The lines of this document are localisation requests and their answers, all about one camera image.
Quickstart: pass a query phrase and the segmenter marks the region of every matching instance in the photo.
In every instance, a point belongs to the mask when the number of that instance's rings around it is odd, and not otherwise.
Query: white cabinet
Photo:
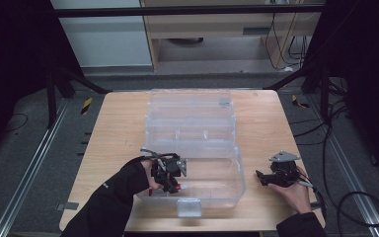
[[[138,0],[51,0],[54,9],[140,7]],[[151,66],[142,17],[61,18],[83,68]]]
[[[144,7],[168,6],[220,6],[263,5],[268,0],[140,0]],[[291,0],[290,4],[325,3],[325,0]],[[266,14],[218,14],[145,17],[153,64],[161,39],[243,37],[252,30],[254,35],[266,39],[269,59],[273,65],[283,64],[282,55],[287,51],[292,37],[312,36],[320,13],[266,13]]]

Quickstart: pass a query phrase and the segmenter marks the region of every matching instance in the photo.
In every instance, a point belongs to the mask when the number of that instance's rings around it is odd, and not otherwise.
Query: table top
[[[271,172],[268,159],[281,150],[299,155],[278,95],[274,91],[231,90],[231,97],[246,182],[236,206],[203,210],[202,217],[179,218],[175,210],[149,207],[135,197],[125,231],[268,231],[294,213],[256,176],[256,170]],[[150,91],[106,95],[68,200],[79,207],[64,210],[61,230],[98,186],[141,154],[149,99]],[[302,160],[296,164],[304,169]],[[310,200],[316,200],[313,192]],[[324,225],[320,209],[315,212]]]

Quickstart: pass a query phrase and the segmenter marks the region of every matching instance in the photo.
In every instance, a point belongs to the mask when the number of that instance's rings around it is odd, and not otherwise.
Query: clear plastic container
[[[187,159],[187,186],[177,194],[138,196],[151,206],[176,207],[178,216],[201,216],[204,208],[233,207],[245,191],[236,119],[229,90],[153,90],[144,148]]]

